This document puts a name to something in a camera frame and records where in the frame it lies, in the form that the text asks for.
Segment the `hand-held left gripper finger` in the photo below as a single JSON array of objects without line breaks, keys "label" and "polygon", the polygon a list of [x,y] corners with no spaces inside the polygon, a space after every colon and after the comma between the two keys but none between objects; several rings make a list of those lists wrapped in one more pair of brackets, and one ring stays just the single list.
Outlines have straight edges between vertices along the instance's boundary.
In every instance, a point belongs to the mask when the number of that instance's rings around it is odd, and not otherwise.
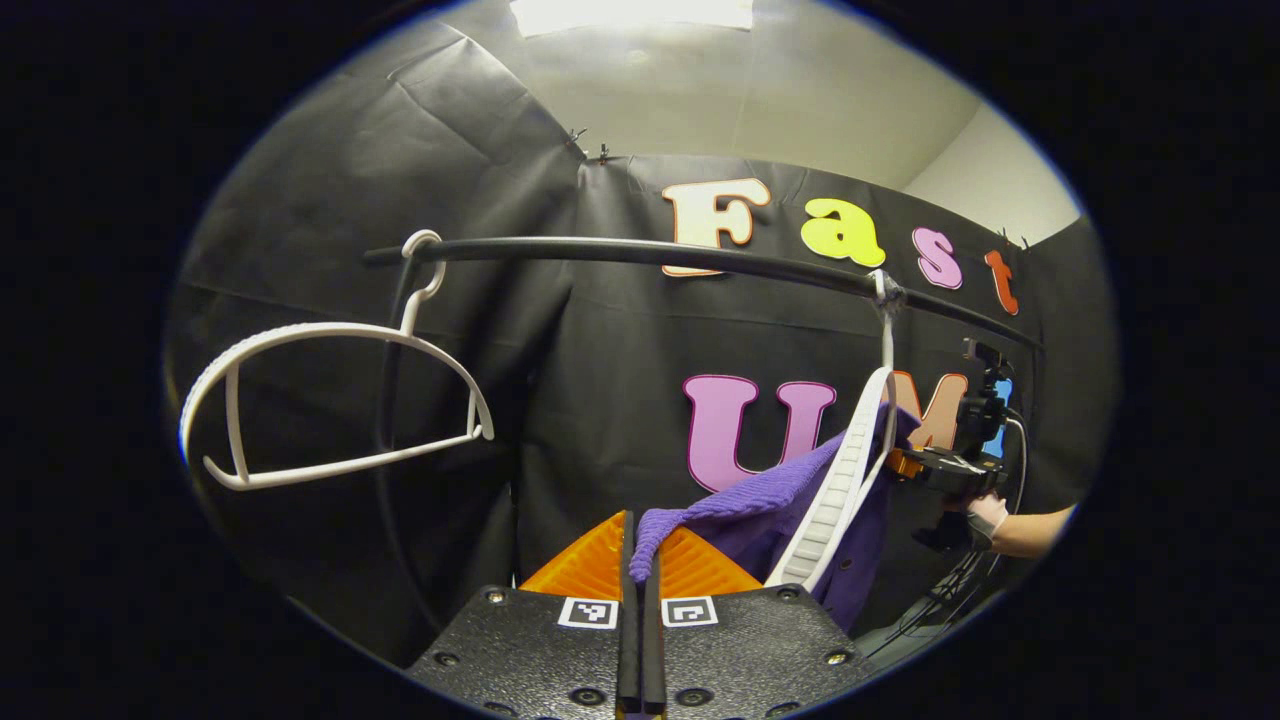
[{"label": "hand-held left gripper finger", "polygon": [[489,719],[622,719],[641,703],[640,612],[620,511],[516,587],[486,585],[411,679]]},{"label": "hand-held left gripper finger", "polygon": [[763,585],[686,528],[643,589],[643,705],[660,719],[782,719],[878,673],[804,587]]}]

